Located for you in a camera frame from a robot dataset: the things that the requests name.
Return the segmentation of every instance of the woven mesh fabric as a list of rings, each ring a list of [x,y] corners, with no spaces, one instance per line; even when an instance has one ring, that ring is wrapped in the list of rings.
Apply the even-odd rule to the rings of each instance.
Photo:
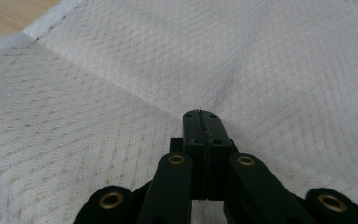
[[[1,38],[0,223],[139,188],[200,107],[293,193],[358,203],[358,1],[68,0]]]

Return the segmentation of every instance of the wooden surface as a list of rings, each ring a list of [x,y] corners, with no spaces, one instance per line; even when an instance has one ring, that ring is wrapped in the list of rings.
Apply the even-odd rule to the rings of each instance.
[[[59,0],[0,0],[0,37],[23,30]]]

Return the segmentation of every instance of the white cloth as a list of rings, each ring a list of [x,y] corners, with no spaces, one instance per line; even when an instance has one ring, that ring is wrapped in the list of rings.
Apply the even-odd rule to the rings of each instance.
[[[200,107],[293,193],[358,203],[358,1],[68,0],[1,38],[0,223],[139,188]]]

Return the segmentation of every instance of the metal rivet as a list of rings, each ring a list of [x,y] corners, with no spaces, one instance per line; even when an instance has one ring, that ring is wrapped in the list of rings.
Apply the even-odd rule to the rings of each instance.
[[[107,193],[100,199],[100,207],[103,209],[115,208],[123,202],[123,199],[123,195],[118,191]]]
[[[254,159],[248,156],[241,156],[237,158],[237,162],[242,165],[251,166],[255,164]]]
[[[319,202],[326,208],[333,210],[335,212],[345,212],[347,211],[347,205],[342,202],[338,197],[331,194],[321,194],[318,196]]]
[[[181,155],[172,155],[168,158],[168,162],[174,165],[180,165],[185,162],[185,157]]]

